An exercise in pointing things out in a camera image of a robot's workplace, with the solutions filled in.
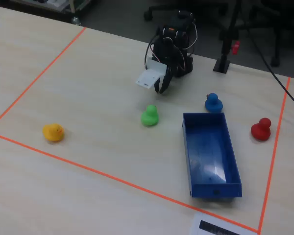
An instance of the red object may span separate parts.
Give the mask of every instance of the red object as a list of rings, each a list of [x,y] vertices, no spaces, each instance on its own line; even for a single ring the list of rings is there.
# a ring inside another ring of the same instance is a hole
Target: red object
[[[236,55],[237,52],[239,52],[239,48],[240,48],[240,41],[237,41],[234,46],[232,47],[232,52],[233,52],[233,55]]]
[[[271,121],[269,118],[260,119],[259,123],[251,127],[252,136],[259,141],[266,141],[271,135],[270,131]]]

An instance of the red rubber duck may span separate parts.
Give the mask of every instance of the red rubber duck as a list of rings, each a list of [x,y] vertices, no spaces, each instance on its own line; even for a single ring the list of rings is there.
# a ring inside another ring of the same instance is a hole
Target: red rubber duck
[[[271,121],[269,118],[260,119],[259,123],[251,127],[252,136],[259,141],[266,141],[271,135],[270,131]]]

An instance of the rubber duck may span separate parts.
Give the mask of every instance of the rubber duck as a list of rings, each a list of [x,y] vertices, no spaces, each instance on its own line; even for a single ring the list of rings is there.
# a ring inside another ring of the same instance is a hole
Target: rubber duck
[[[269,118],[260,119],[259,123],[252,125],[251,134],[259,141],[266,141],[271,135],[270,131],[271,121]]]
[[[145,126],[153,126],[158,123],[159,116],[155,105],[148,105],[142,114],[142,124]]]
[[[64,137],[64,129],[59,124],[46,125],[43,128],[43,134],[48,141],[61,141]]]
[[[221,100],[218,99],[217,94],[210,93],[207,95],[205,107],[210,113],[220,113],[223,108],[223,104]]]

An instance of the black cable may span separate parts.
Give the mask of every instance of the black cable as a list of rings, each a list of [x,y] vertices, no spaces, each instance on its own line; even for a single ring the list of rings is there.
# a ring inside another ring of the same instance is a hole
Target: black cable
[[[244,22],[244,26],[248,32],[248,36],[250,37],[252,43],[254,44],[258,54],[260,55],[261,59],[263,60],[263,62],[265,63],[267,69],[271,72],[271,74],[273,75],[273,77],[276,79],[276,81],[280,84],[280,86],[283,88],[283,90],[286,92],[286,94],[288,94],[288,96],[294,101],[294,98],[293,96],[288,92],[288,90],[283,86],[283,84],[281,83],[281,81],[277,78],[277,76],[274,74],[274,72],[272,71],[270,65],[266,62],[265,60],[265,57],[263,55],[263,53],[260,51],[259,47],[257,46],[253,36],[251,35],[250,31],[249,31],[249,28],[246,26],[246,20],[244,18],[244,15],[243,15],[243,12],[242,12],[242,8],[240,8],[240,13],[241,13],[241,16],[242,16],[242,20]]]
[[[146,50],[146,54],[145,54],[145,63],[144,63],[144,65],[146,64],[146,58],[147,58],[147,54],[148,54],[149,47],[150,47],[152,41],[155,39],[155,37],[157,37],[157,34],[156,34],[155,36],[152,37],[151,41],[150,41],[149,44],[148,44],[148,47],[147,47],[147,50]]]
[[[191,57],[191,55],[193,55],[194,51],[195,51],[195,45],[193,45],[193,51],[191,54],[188,55],[188,57]]]

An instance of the black stand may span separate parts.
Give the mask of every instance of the black stand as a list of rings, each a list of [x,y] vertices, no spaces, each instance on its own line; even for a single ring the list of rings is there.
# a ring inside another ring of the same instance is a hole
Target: black stand
[[[236,24],[237,17],[239,15],[239,11],[242,5],[242,0],[236,0],[235,6],[234,6],[234,11],[232,14],[231,18],[231,23],[229,26],[229,29],[227,30],[223,44],[222,44],[222,49],[221,49],[221,58],[217,60],[214,71],[215,72],[222,72],[226,73],[227,69],[229,68],[230,61],[227,60],[227,55],[230,53],[230,50],[232,48],[232,39],[234,35],[234,27]]]

